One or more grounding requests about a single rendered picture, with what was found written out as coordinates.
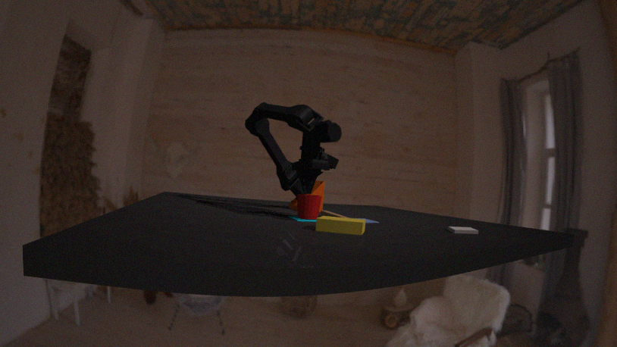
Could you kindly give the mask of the yellow rectangular block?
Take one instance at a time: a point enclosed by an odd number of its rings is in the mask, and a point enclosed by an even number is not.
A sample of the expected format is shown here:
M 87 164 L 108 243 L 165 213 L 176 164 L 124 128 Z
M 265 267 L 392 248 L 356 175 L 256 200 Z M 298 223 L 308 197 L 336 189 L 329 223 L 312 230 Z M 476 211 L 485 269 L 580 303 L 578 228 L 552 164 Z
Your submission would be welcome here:
M 365 231 L 365 220 L 356 218 L 322 216 L 316 220 L 317 231 L 347 233 L 361 236 Z

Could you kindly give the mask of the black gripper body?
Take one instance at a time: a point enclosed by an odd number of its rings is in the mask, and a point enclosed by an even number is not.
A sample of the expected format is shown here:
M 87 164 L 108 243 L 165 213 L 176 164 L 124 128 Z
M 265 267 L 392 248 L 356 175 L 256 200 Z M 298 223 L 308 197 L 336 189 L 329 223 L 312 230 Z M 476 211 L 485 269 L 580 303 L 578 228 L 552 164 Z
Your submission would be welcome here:
M 302 142 L 300 146 L 301 159 L 292 164 L 292 170 L 330 170 L 330 163 L 326 160 L 319 160 L 320 143 L 316 142 Z

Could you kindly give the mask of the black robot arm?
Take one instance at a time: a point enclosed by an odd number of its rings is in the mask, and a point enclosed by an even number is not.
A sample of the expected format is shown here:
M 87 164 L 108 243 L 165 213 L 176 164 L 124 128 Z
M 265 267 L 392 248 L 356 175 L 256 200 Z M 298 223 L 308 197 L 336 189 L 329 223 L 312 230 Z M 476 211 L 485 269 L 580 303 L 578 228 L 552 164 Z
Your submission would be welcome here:
M 292 170 L 292 162 L 288 161 L 280 150 L 277 142 L 269 131 L 268 118 L 286 121 L 289 127 L 297 129 L 302 134 L 302 142 L 339 142 L 341 129 L 337 123 L 330 120 L 322 121 L 324 118 L 315 110 L 307 105 L 296 105 L 284 107 L 280 105 L 269 105 L 262 102 L 246 119 L 245 127 L 252 135 L 257 136 L 262 145 L 268 151 L 272 161 L 276 165 L 276 174 L 280 181 L 281 189 L 290 190 L 297 200 L 297 195 L 306 195 L 303 192 L 297 172 Z M 312 119 L 314 120 L 309 123 Z M 320 151 L 319 160 L 326 160 L 330 163 L 330 169 L 336 169 L 339 159 Z

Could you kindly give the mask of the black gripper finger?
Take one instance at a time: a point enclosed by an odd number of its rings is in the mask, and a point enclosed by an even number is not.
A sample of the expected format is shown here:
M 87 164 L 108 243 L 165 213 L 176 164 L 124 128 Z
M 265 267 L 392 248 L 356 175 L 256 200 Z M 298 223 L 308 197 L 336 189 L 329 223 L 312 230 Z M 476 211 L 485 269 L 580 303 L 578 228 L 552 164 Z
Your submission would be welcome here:
M 322 171 L 302 170 L 303 178 L 305 181 L 305 188 L 308 194 L 312 193 L 315 181 L 317 177 L 322 173 Z
M 305 181 L 304 181 L 304 178 L 303 178 L 302 171 L 301 170 L 296 170 L 296 172 L 297 172 L 299 181 L 300 181 L 300 183 L 302 185 L 303 192 L 307 193 L 306 188 L 305 188 Z

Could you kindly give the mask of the white flat square tile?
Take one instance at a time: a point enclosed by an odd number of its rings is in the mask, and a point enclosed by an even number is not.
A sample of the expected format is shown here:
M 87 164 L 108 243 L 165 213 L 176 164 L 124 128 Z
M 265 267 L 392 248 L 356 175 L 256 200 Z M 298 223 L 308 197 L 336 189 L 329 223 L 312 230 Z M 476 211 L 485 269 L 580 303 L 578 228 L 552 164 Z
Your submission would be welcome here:
M 448 227 L 448 230 L 452 233 L 467 233 L 467 234 L 478 234 L 478 230 L 473 229 L 471 227 Z

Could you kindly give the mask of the tan flat bar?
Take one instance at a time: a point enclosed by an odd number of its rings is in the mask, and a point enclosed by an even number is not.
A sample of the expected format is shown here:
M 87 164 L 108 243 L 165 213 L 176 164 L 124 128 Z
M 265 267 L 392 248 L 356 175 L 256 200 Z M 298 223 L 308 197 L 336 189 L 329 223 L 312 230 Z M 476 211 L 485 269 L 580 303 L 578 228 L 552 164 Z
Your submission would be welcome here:
M 343 218 L 348 218 L 348 217 L 344 217 L 344 216 L 342 216 L 342 215 L 335 214 L 335 213 L 333 213 L 333 212 L 330 212 L 330 211 L 325 211 L 325 210 L 321 211 L 321 216 L 330 216 L 330 217 L 343 217 Z

